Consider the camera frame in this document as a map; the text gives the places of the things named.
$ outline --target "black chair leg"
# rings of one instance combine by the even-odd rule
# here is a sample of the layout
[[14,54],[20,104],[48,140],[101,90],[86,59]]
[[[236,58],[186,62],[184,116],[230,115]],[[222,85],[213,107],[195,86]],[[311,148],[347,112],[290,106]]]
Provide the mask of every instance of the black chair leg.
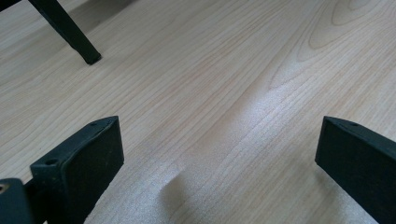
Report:
[[88,64],[98,62],[102,56],[81,32],[56,0],[29,0],[49,24],[75,49]]

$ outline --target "wooden table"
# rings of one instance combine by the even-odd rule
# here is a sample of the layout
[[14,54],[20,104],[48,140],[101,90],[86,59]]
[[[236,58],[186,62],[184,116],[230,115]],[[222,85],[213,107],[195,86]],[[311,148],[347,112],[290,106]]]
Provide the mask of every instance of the wooden table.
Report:
[[87,223],[375,223],[314,158],[325,115],[396,140],[395,1],[60,2],[104,58],[0,13],[0,178],[119,115]]

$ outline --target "black clamp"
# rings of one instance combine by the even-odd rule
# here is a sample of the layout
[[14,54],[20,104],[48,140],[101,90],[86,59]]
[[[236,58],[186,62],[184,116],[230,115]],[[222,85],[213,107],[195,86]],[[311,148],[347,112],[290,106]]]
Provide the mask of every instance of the black clamp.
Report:
[[118,117],[86,125],[34,162],[26,185],[0,180],[0,223],[83,223],[123,161]]
[[325,117],[317,164],[379,223],[396,223],[396,143],[357,123]]

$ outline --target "wood grain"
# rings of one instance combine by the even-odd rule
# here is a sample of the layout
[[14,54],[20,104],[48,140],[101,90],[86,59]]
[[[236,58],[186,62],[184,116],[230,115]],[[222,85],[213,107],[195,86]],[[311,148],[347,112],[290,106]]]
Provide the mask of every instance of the wood grain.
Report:
[[396,2],[60,2],[104,58],[0,12],[0,178],[119,115],[87,223],[375,223],[314,158],[325,115],[396,140]]

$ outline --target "hole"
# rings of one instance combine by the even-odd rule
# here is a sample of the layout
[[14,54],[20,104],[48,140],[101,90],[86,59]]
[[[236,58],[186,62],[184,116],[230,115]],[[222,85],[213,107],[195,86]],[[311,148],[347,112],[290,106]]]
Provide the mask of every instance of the hole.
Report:
[[56,159],[50,159],[46,161],[46,165],[54,165],[56,162],[58,162],[58,160]]
[[0,184],[0,194],[6,192],[6,190],[9,188],[8,184]]

